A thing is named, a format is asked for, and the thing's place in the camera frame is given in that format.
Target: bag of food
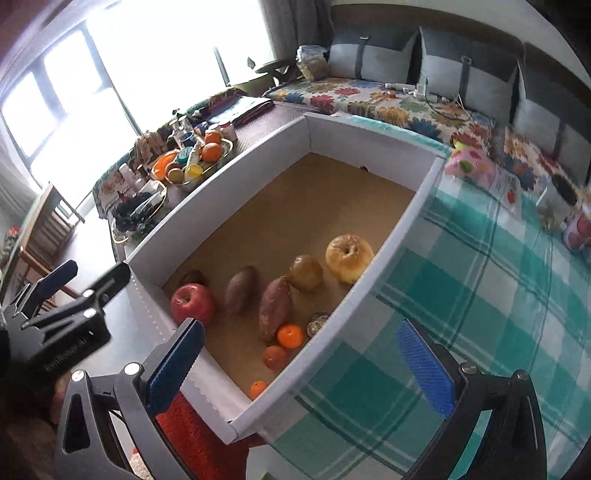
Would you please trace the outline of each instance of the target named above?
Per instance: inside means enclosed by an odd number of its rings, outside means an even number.
[[[329,64],[324,58],[325,53],[326,48],[320,45],[299,46],[296,65],[307,80],[317,81],[328,77]]]
[[[478,149],[456,143],[456,149],[444,168],[446,175],[470,179],[486,190],[500,204],[521,218],[521,184],[519,178],[493,163]]]

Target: red apple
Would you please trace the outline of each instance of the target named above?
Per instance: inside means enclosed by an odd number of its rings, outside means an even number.
[[[194,318],[207,325],[216,313],[216,304],[208,288],[187,283],[174,292],[170,299],[170,313],[177,325]]]

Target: teal lid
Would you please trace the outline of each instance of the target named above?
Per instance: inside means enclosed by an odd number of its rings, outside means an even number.
[[[181,165],[186,165],[189,161],[189,155],[191,154],[191,150],[193,147],[183,148],[180,152],[178,152],[177,158],[175,161],[180,163]]]

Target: pillow strap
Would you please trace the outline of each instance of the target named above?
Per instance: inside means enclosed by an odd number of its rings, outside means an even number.
[[[558,160],[560,149],[562,148],[562,142],[564,140],[564,130],[566,129],[566,123],[564,120],[558,120],[558,131],[556,132],[556,140],[554,141],[554,150],[552,151],[552,158]]]
[[[357,45],[357,56],[355,57],[355,78],[361,80],[361,66],[363,65],[363,51],[368,42],[369,37],[362,35],[359,37],[359,44]]]
[[[460,87],[457,90],[457,94],[462,99],[462,102],[466,100],[466,91],[468,90],[468,80],[470,80],[470,67],[472,66],[472,59],[462,55],[462,74],[460,76]]]

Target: pink plastic bag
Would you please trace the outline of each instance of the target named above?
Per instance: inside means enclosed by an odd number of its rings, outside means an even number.
[[[513,215],[521,218],[519,178],[493,163],[482,150],[471,147],[455,149],[444,172],[446,175],[470,179]]]

